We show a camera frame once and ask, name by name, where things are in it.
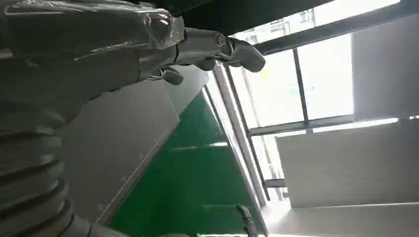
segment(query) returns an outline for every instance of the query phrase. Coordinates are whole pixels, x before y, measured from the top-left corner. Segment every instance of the white panel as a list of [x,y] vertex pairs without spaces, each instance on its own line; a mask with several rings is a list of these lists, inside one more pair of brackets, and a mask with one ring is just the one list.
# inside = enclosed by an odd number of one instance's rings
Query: white panel
[[270,237],[419,236],[417,204],[294,209],[282,217],[280,208],[263,212]]
[[352,36],[355,119],[419,114],[419,15]]
[[419,122],[277,138],[291,205],[419,201]]
[[182,73],[183,82],[180,85],[172,85],[164,81],[166,91],[176,109],[178,115],[191,103],[195,96],[201,92],[204,85],[210,79],[208,72],[190,66],[172,66],[174,69]]
[[60,131],[76,212],[105,222],[179,123],[161,81],[143,81],[85,104]]

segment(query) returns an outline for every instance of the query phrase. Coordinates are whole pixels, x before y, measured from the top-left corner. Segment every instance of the green wall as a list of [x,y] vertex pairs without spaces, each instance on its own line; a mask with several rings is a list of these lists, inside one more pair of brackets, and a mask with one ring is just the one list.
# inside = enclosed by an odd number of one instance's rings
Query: green wall
[[211,145],[224,142],[200,92],[110,226],[132,237],[244,233],[235,205],[247,205],[254,217],[255,209],[231,148]]

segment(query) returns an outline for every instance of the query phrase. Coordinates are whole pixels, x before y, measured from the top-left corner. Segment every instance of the plastic wrap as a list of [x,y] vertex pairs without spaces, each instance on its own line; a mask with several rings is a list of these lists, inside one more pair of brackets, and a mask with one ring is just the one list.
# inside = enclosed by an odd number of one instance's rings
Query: plastic wrap
[[119,0],[6,0],[0,9],[0,60],[78,60],[125,47],[165,49],[183,39],[182,18]]

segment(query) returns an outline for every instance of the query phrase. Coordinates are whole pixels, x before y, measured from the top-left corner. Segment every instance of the ceiling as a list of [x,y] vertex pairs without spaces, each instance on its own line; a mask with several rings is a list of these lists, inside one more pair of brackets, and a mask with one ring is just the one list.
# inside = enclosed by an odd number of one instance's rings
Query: ceiling
[[229,36],[313,8],[332,0],[149,0],[187,27],[220,31]]

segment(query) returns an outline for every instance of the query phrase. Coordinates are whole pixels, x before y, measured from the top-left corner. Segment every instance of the robotic arm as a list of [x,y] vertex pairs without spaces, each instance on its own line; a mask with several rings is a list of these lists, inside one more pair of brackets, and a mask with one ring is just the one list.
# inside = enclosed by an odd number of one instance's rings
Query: robotic arm
[[122,237],[73,212],[54,131],[102,93],[145,79],[180,84],[171,65],[265,64],[244,41],[144,5],[3,0],[0,9],[0,236]]

